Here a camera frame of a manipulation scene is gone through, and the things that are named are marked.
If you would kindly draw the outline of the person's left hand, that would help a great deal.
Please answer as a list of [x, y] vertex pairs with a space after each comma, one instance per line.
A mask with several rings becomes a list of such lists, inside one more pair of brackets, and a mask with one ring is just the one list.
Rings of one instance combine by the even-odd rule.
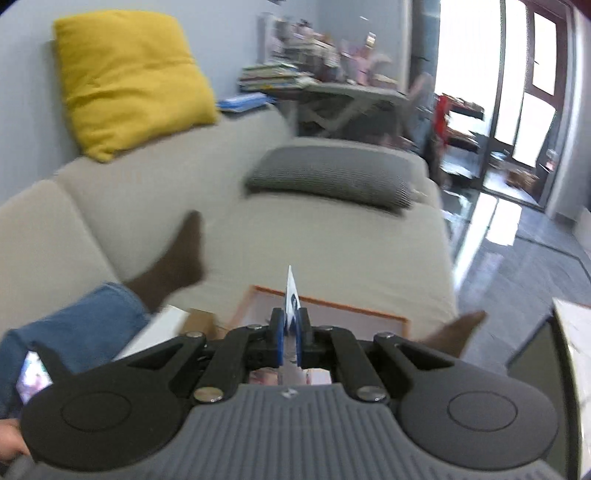
[[11, 462], [20, 455], [30, 455], [17, 419], [0, 420], [0, 461]]

